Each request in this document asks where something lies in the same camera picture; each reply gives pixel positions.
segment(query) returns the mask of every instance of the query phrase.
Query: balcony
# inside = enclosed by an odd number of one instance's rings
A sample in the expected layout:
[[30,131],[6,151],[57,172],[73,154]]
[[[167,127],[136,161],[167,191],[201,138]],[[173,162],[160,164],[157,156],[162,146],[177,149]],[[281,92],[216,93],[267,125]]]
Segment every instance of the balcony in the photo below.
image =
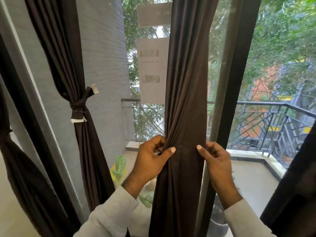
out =
[[[210,108],[214,102],[209,101]],[[134,138],[126,146],[126,173],[134,165],[140,143],[164,134],[164,106],[141,104],[140,99],[122,99],[124,111],[132,112]],[[281,102],[237,102],[227,151],[231,155],[233,177],[241,195],[260,216],[299,151],[316,114]],[[207,139],[212,116],[208,116]],[[133,213],[129,227],[133,236],[147,236],[151,207],[143,204]],[[211,217],[207,236],[214,235]],[[230,230],[225,234],[231,237]]]

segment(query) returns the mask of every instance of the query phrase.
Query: long-sleeved shirt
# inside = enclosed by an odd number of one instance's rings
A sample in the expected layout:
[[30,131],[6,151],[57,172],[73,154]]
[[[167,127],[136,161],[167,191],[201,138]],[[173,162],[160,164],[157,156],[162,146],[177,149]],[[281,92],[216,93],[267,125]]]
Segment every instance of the long-sleeved shirt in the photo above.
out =
[[[138,201],[123,187],[99,205],[74,237],[125,237],[127,225]],[[276,237],[265,226],[245,199],[224,211],[234,237]]]

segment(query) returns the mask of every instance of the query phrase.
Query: curtain knot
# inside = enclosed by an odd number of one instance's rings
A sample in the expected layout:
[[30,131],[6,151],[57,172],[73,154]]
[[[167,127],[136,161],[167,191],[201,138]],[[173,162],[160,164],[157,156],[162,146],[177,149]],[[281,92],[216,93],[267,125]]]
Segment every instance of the curtain knot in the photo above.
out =
[[9,129],[8,131],[0,131],[0,145],[3,143],[3,142],[7,142],[7,141],[10,141],[11,138],[10,138],[10,132],[12,132],[11,129]]
[[84,113],[86,112],[85,110],[86,102],[87,102],[87,99],[93,95],[94,95],[93,89],[91,87],[87,87],[86,91],[84,92],[82,98],[79,101],[76,101],[75,103],[70,102],[70,108],[72,109],[72,114],[71,114],[72,123],[86,121],[86,119],[84,118]]

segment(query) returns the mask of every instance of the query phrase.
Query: person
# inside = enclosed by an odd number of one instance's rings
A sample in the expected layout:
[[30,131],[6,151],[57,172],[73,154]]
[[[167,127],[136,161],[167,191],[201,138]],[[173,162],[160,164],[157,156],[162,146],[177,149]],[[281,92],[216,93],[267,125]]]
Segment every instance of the person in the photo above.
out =
[[[90,214],[74,237],[125,237],[136,200],[144,185],[155,178],[176,148],[164,150],[165,138],[157,135],[139,146],[134,168],[122,186]],[[206,160],[211,184],[224,207],[226,221],[235,237],[276,237],[239,194],[233,178],[230,154],[219,144],[207,142],[197,146]]]

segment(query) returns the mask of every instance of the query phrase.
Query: metal railing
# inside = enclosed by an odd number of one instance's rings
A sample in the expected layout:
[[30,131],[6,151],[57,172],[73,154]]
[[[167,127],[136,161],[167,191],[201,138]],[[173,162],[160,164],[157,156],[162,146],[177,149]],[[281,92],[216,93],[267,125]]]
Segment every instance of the metal railing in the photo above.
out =
[[[164,134],[164,105],[144,105],[140,99],[122,101],[132,103],[126,108],[133,112],[133,141],[143,142]],[[288,103],[238,101],[227,148],[268,152],[287,168],[315,119],[315,113]],[[209,134],[211,118],[208,120]]]

